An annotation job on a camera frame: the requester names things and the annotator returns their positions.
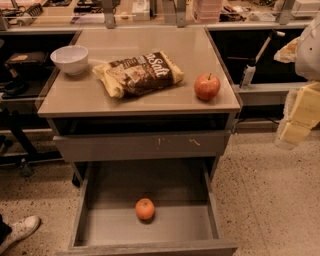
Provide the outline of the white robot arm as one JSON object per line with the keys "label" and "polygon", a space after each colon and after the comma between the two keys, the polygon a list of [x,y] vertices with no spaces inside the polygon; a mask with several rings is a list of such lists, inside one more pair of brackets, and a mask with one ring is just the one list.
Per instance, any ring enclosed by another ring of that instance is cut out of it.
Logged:
{"label": "white robot arm", "polygon": [[291,150],[320,123],[320,14],[297,39],[279,50],[274,59],[294,62],[296,74],[307,80],[300,89],[288,92],[276,132],[275,145]]}

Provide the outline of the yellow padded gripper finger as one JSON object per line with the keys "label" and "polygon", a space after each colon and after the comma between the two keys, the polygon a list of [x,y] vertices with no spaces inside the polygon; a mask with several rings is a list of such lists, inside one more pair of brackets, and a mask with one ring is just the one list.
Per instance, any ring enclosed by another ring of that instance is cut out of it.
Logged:
{"label": "yellow padded gripper finger", "polygon": [[289,91],[275,137],[275,145],[291,150],[320,123],[320,82],[308,82]]}
{"label": "yellow padded gripper finger", "polygon": [[283,46],[274,55],[274,59],[281,63],[294,63],[296,60],[296,49],[299,37],[294,38],[288,44]]}

